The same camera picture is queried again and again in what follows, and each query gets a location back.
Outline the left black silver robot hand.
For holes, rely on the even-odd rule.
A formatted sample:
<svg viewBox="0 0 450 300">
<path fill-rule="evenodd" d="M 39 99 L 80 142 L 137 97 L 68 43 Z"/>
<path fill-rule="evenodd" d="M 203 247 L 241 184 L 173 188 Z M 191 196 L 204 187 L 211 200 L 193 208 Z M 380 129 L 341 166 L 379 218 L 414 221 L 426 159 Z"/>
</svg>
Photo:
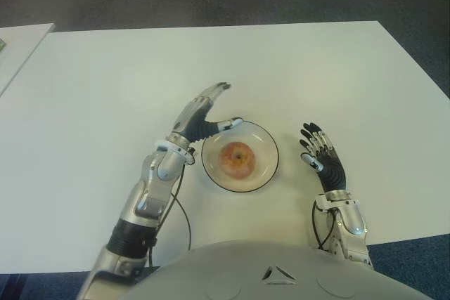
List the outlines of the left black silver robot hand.
<svg viewBox="0 0 450 300">
<path fill-rule="evenodd" d="M 191 144 L 242 124 L 241 117 L 232 117 L 220 122 L 206 120 L 215 100 L 230 87 L 229 83 L 219 82 L 198 94 L 177 117 L 169 138 L 182 137 Z"/>
</svg>

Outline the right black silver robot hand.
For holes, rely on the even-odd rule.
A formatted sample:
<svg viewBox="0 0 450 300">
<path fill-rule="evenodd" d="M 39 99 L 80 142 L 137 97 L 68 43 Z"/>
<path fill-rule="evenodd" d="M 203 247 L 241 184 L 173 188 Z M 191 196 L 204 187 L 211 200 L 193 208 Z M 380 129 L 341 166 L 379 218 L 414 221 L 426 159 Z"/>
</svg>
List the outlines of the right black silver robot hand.
<svg viewBox="0 0 450 300">
<path fill-rule="evenodd" d="M 344 167 L 324 130 L 310 122 L 303 124 L 300 133 L 303 138 L 299 139 L 299 143 L 305 149 L 300 158 L 316 172 L 323 191 L 346 190 Z"/>
</svg>

